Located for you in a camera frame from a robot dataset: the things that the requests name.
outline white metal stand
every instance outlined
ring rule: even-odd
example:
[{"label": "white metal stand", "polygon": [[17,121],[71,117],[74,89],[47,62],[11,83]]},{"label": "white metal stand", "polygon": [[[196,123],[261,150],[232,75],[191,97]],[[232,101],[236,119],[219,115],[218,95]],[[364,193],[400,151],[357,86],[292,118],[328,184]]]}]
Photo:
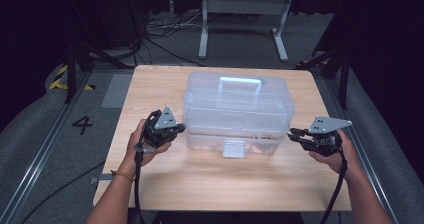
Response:
[{"label": "white metal stand", "polygon": [[199,58],[205,59],[208,46],[208,13],[242,13],[279,15],[280,23],[272,33],[280,60],[288,61],[287,53],[281,39],[284,23],[290,9],[291,0],[203,0],[202,34],[200,37]]}]

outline white box handle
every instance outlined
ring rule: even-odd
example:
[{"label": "white box handle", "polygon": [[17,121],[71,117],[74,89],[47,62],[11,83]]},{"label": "white box handle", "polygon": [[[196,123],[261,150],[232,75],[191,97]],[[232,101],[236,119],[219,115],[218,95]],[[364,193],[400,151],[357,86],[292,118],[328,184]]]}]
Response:
[{"label": "white box handle", "polygon": [[221,77],[219,79],[219,89],[218,93],[222,93],[222,89],[224,85],[246,85],[246,86],[256,86],[255,96],[259,95],[259,92],[262,87],[262,81],[259,79],[249,79],[249,78],[238,78],[238,77]]}]

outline human hand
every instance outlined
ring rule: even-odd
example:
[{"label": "human hand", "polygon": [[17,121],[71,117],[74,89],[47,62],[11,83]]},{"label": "human hand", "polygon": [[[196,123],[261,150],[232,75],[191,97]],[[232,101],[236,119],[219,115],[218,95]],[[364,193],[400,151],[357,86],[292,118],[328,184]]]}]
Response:
[{"label": "human hand", "polygon": [[[134,132],[131,133],[130,135],[130,140],[128,141],[128,145],[127,145],[127,151],[125,153],[125,157],[123,160],[123,164],[125,163],[126,166],[130,165],[131,169],[134,169],[134,173],[135,173],[135,161],[134,161],[134,157],[136,154],[136,151],[134,149],[134,146],[137,145],[137,143],[140,140],[141,137],[141,131],[143,129],[143,125],[146,122],[145,119],[142,119],[138,125],[137,128]],[[153,153],[144,153],[143,154],[143,161],[141,162],[141,166],[146,165],[147,163],[149,163],[151,160],[153,160],[153,158],[160,153],[166,152],[169,147],[171,147],[172,143],[171,142],[167,142],[164,145],[162,145],[161,147],[159,147],[158,149],[155,150],[155,152]],[[143,144],[143,148],[144,149],[154,149],[151,145],[145,143]]]},{"label": "human hand", "polygon": [[[356,169],[357,167],[359,167],[359,161],[356,155],[356,150],[352,144],[352,141],[347,138],[346,134],[342,130],[337,130],[337,132],[339,133],[340,138],[342,139],[343,154],[346,158],[349,172],[349,170]],[[333,171],[340,173],[342,157],[339,153],[324,157],[323,155],[317,152],[310,151],[309,155],[313,157],[317,162],[327,164]]]}]

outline number 4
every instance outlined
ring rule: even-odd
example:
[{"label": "number 4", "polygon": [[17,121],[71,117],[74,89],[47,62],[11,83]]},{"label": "number 4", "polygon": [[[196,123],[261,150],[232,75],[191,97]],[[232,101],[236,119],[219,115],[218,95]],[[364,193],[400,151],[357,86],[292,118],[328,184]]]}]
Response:
[{"label": "number 4", "polygon": [[72,123],[72,126],[76,126],[76,127],[82,127],[81,133],[80,135],[84,135],[85,132],[85,128],[89,127],[89,126],[93,126],[93,124],[89,124],[88,121],[90,120],[90,117],[88,116],[84,116],[83,118],[81,118],[80,120]]}]

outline wooden tabletop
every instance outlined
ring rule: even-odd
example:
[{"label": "wooden tabletop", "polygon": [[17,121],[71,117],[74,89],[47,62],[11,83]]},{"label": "wooden tabletop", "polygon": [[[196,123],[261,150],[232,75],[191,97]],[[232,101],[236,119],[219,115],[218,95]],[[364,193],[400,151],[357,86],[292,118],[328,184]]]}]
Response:
[{"label": "wooden tabletop", "polygon": [[[291,127],[308,128],[315,116],[328,116],[307,71],[182,66],[139,66],[129,87],[103,173],[121,163],[129,136],[140,119],[171,108],[181,122],[188,75],[194,71],[229,72],[283,78],[296,113]],[[140,206],[145,210],[325,211],[338,175],[309,157],[299,143],[285,138],[273,155],[227,159],[222,153],[187,148],[179,134],[171,148],[142,167]],[[109,181],[100,181],[94,204]],[[134,206],[131,197],[130,207]],[[334,211],[351,210],[346,183]]]}]

